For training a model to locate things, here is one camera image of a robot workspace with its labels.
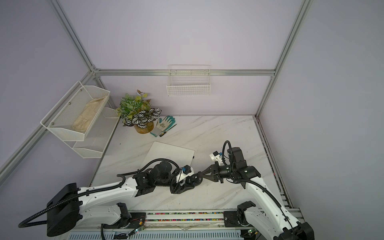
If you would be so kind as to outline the black wireless mouse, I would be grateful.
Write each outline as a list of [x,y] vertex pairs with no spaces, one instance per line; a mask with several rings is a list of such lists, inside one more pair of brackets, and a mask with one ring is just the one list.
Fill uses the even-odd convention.
[[196,186],[200,185],[202,182],[203,182],[203,178],[201,176],[198,176],[198,175],[190,176],[186,180],[186,183],[192,187],[196,187]]

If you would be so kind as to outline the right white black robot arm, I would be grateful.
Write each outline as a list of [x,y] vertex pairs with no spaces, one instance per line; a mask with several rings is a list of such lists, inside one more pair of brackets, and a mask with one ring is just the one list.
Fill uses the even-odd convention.
[[267,240],[313,240],[315,233],[309,223],[301,223],[270,192],[261,173],[248,165],[239,147],[225,141],[222,151],[228,147],[229,163],[222,155],[223,165],[218,161],[202,172],[198,178],[241,185],[254,199],[238,205],[237,218],[241,225],[253,226]]

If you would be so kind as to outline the white laptop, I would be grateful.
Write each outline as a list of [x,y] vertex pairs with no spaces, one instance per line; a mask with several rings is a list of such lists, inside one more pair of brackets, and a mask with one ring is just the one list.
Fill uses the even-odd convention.
[[190,166],[194,155],[194,150],[154,142],[139,169],[143,168],[150,161],[160,158],[172,160],[180,167],[184,167],[185,165]]

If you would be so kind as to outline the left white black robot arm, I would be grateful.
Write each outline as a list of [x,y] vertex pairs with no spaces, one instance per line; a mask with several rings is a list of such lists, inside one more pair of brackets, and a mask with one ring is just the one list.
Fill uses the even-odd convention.
[[75,183],[64,186],[45,209],[21,221],[18,227],[45,225],[48,237],[56,237],[91,223],[112,229],[126,228],[134,220],[126,200],[152,193],[156,187],[168,187],[171,194],[182,194],[202,182],[191,166],[180,167],[164,158],[117,176],[121,181],[114,184],[83,188]]

